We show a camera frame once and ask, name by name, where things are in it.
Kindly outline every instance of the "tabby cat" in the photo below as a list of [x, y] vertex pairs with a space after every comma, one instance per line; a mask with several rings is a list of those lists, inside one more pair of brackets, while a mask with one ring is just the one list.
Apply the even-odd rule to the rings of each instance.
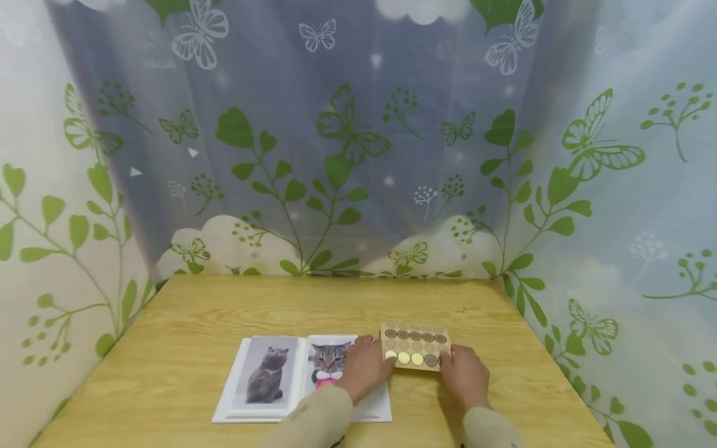
[[311, 381], [316, 384], [318, 379], [316, 374], [319, 372], [327, 373], [331, 376], [332, 373], [342, 372], [346, 365], [346, 352], [351, 347], [352, 342], [339, 345], [316, 345], [311, 344], [314, 347], [316, 353], [313, 357], [309, 358], [314, 363], [314, 372], [311, 374]]
[[247, 403], [272, 403], [284, 396], [279, 389], [281, 369], [286, 364], [288, 348], [269, 347], [262, 363], [249, 377]]

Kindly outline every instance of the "sleeve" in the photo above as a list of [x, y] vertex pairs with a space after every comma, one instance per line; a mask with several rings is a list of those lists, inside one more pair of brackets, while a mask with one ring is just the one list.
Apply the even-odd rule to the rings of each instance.
[[327, 385], [299, 402], [258, 445], [259, 448], [337, 447], [353, 415], [346, 391]]
[[472, 408], [463, 417], [465, 448], [524, 448], [511, 422], [487, 408]]

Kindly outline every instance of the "open book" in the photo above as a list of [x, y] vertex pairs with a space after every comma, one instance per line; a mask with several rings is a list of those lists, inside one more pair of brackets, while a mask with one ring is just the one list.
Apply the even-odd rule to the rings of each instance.
[[[265, 423], [286, 417], [299, 401], [343, 375], [356, 335], [243, 339], [212, 423]], [[353, 421], [392, 421], [388, 384], [361, 400]]]

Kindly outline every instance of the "table surface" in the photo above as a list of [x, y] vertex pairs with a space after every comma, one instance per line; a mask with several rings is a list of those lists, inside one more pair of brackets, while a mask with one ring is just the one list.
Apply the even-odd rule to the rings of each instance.
[[[377, 335], [384, 321], [446, 328], [490, 369], [490, 401], [527, 447], [612, 447], [538, 338], [488, 281], [177, 275], [36, 443], [251, 447], [271, 424], [211, 424], [242, 338]], [[462, 415], [432, 372], [396, 369], [392, 423], [352, 424], [346, 447], [457, 447]]]

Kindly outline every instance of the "green butterfly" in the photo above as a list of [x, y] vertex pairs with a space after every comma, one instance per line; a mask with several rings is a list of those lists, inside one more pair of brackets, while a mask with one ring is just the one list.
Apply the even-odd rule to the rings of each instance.
[[65, 138], [75, 149], [90, 147], [95, 151], [102, 151], [106, 155], [122, 148], [124, 140], [111, 132], [95, 130], [90, 126], [85, 116], [85, 108], [77, 91], [72, 84], [65, 85], [65, 107], [72, 114], [72, 118], [65, 118]]
[[611, 101], [612, 89], [607, 89], [588, 106], [585, 118], [573, 120], [563, 134], [563, 147], [577, 154], [568, 169], [571, 176], [581, 181], [596, 177], [602, 167], [625, 170], [645, 161], [645, 152], [636, 146], [597, 139]]
[[183, 134], [192, 140], [196, 140], [199, 137], [199, 129], [196, 128], [194, 116], [189, 109], [181, 111], [178, 124], [174, 124], [164, 118], [159, 119], [159, 124], [162, 125], [162, 129], [169, 133], [169, 138], [177, 145], [181, 143]]
[[577, 335], [578, 338], [590, 336], [592, 346], [595, 351], [601, 355], [609, 355], [612, 353], [611, 340], [617, 338], [617, 322], [615, 319], [601, 319], [591, 317], [584, 312], [582, 306], [575, 299], [568, 301], [568, 311], [573, 317], [570, 321], [570, 330]]
[[212, 255], [206, 250], [206, 245], [201, 238], [195, 238], [189, 246], [172, 243], [170, 249], [175, 254], [181, 255], [185, 263], [194, 263], [194, 258], [210, 259]]
[[446, 137], [446, 146], [453, 146], [458, 136], [468, 140], [473, 135], [473, 123], [475, 123], [475, 112], [466, 115], [458, 126], [447, 121], [441, 123], [441, 133]]
[[353, 165], [361, 165], [366, 154], [379, 157], [391, 148], [391, 142], [373, 133], [369, 128], [361, 128], [356, 122], [356, 101], [351, 87], [344, 84], [331, 97], [331, 109], [324, 110], [318, 116], [316, 130], [326, 138], [343, 141], [343, 157]]
[[408, 252], [390, 251], [389, 258], [394, 260], [396, 266], [407, 266], [411, 262], [417, 264], [424, 264], [428, 259], [428, 243], [420, 241], [414, 244], [414, 246]]

